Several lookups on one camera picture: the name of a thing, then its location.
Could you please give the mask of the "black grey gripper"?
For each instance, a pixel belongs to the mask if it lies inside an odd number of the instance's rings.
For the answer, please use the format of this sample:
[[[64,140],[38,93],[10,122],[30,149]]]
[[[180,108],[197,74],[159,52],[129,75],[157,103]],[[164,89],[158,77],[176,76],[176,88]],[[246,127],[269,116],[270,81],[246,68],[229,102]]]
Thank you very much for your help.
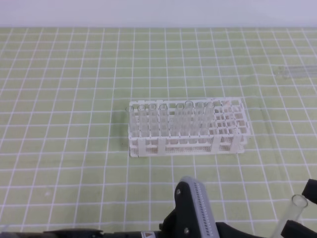
[[[159,225],[160,238],[254,238],[224,222],[216,222],[205,186],[184,176],[176,186],[175,208]]]

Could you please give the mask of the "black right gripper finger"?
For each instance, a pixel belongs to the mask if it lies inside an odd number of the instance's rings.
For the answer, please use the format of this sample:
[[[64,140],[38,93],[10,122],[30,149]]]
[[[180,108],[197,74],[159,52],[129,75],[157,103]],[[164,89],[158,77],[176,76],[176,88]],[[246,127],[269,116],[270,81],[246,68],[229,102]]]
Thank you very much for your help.
[[[317,180],[308,179],[302,195],[310,202],[317,204]]]

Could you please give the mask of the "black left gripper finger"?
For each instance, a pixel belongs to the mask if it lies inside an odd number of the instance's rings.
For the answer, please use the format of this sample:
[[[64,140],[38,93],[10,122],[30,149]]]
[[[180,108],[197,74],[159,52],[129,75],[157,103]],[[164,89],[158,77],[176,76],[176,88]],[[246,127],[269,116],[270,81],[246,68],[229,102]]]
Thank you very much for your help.
[[[293,220],[288,220],[281,232],[283,238],[312,238],[312,230]]]

